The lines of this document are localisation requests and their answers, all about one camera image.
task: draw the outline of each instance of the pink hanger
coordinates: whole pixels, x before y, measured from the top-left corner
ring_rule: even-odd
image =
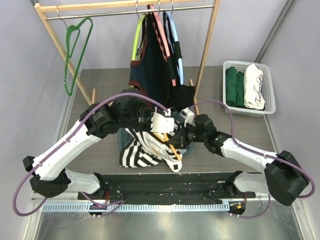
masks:
[[[155,7],[153,5],[150,5],[150,9],[155,9]],[[167,57],[170,57],[170,51],[169,51],[168,41],[167,41],[167,38],[166,38],[164,27],[162,26],[162,23],[160,21],[158,13],[157,12],[153,12],[153,15],[155,17],[156,23],[157,23],[159,31],[160,31],[160,35],[161,35],[161,38],[162,38],[162,41],[163,41],[163,45],[164,45],[165,55]],[[171,81],[172,81],[172,86],[175,87],[176,86],[176,80],[172,79]]]

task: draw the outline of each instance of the white wall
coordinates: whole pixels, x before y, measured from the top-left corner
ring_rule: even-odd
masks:
[[[110,2],[111,0],[40,0],[44,6]],[[222,65],[226,60],[254,61],[286,0],[221,0],[206,65]],[[213,0],[176,3],[175,7],[210,5]],[[171,4],[161,5],[171,8]],[[91,11],[61,12],[60,15],[134,11],[135,7]],[[173,12],[184,66],[199,66],[206,39],[211,9]],[[79,19],[66,20],[77,25]],[[136,14],[93,18],[93,31],[83,59],[82,69],[128,68],[138,24]],[[52,21],[65,43],[66,27]]]
[[[0,2],[0,233],[23,239],[27,217],[15,215],[12,198],[26,175],[22,160],[37,156],[57,140],[66,105],[64,63],[28,0]],[[18,196],[26,212],[29,182]]]
[[[262,60],[271,70],[276,112],[268,119],[280,150],[293,153],[317,185],[307,200],[315,231],[320,223],[319,9],[318,0],[296,1]]]

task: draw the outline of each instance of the folded white shirt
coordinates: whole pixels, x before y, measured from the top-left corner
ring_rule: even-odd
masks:
[[[244,105],[249,109],[262,110],[265,100],[261,94],[263,72],[253,63],[244,72]]]

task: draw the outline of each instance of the clothes rack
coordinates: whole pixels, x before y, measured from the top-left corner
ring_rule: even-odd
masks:
[[[212,8],[208,30],[206,33],[206,38],[204,42],[204,48],[202,52],[202,58],[200,62],[200,70],[198,73],[194,103],[197,103],[197,95],[199,92],[200,83],[202,80],[202,75],[205,68],[205,63],[208,55],[208,50],[212,38],[212,33],[214,25],[217,18],[217,13],[219,9],[220,0],[215,0],[213,5],[202,5],[202,6],[190,6],[190,7],[174,7],[174,3],[185,3],[185,2],[198,2],[199,0],[125,0],[125,1],[111,1],[111,2],[99,2],[99,3],[86,3],[86,4],[68,4],[68,5],[53,5],[53,6],[41,6],[40,3],[34,5],[35,11],[38,14],[42,24],[47,30],[49,36],[51,37],[54,45],[56,46],[58,52],[60,53],[62,59],[66,61],[66,50],[64,49],[56,31],[54,30],[50,21],[53,20],[65,20],[65,19],[76,19],[76,18],[85,18],[85,17],[105,17],[105,16],[114,16],[114,15],[128,15],[128,14],[144,14],[152,12],[165,12],[165,11],[183,11],[183,10],[194,10],[194,9],[207,9]],[[146,5],[157,5],[159,4],[159,9],[147,9],[139,10],[138,6]],[[161,8],[161,4],[172,4],[172,8]],[[136,7],[135,11],[124,11],[124,12],[109,12],[109,13],[97,13],[97,14],[86,14],[86,15],[73,15],[73,16],[60,16],[59,12],[63,11],[77,11],[77,10],[93,10],[93,9],[109,9],[109,8],[120,8],[120,7]],[[58,17],[47,17],[46,13],[57,12]],[[76,69],[71,60],[68,62],[68,69],[71,72],[72,77],[75,76]],[[85,100],[89,105],[93,103],[93,98],[90,98],[87,90],[85,89],[83,83],[81,82],[79,76],[76,76],[75,80],[80,91],[82,92]],[[199,114],[199,109],[196,107],[196,114]]]

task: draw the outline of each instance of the wooden frame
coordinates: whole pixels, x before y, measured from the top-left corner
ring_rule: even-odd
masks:
[[[125,1],[111,1],[111,2],[100,2],[100,3],[87,3],[87,4],[70,4],[70,5],[59,5],[58,10],[59,12],[62,11],[75,11],[75,10],[92,10],[92,9],[108,9],[108,8],[120,8],[120,7],[135,7],[136,4],[139,6],[143,5],[157,5],[159,2],[160,4],[170,4],[170,3],[184,3],[184,2],[198,2],[199,0],[125,0]],[[198,73],[196,86],[195,86],[195,95],[194,95],[194,102],[197,102],[197,96],[199,93],[199,87],[202,80],[202,75],[204,73],[205,63],[207,60],[208,50],[211,42],[211,37],[214,29],[214,25],[216,22],[218,8],[219,8],[220,0],[214,1],[214,8],[211,11],[210,21],[208,30],[206,33],[201,63],[200,63],[200,70]],[[41,6],[40,3],[36,3],[34,5],[35,11],[38,14],[42,24],[44,25],[45,29],[47,30],[49,36],[51,37],[54,45],[56,46],[58,52],[60,53],[62,59],[66,60],[66,50],[64,49],[57,33],[55,32],[53,26],[49,21],[46,20],[47,15],[46,13],[56,12],[57,6]],[[68,69],[72,74],[72,77],[75,76],[75,67],[71,60],[68,62]],[[92,93],[92,98],[89,97],[83,83],[81,82],[80,78],[76,77],[76,84],[78,85],[80,91],[82,92],[85,100],[89,105],[93,103],[96,96],[96,90],[94,89]],[[198,106],[196,107],[196,114],[199,114]]]
[[[194,82],[192,81],[192,79],[190,79],[190,86],[192,86],[192,87],[194,86]],[[193,98],[193,102],[194,102],[194,104],[198,103],[196,97]],[[198,105],[195,106],[195,114],[196,115],[200,114]]]

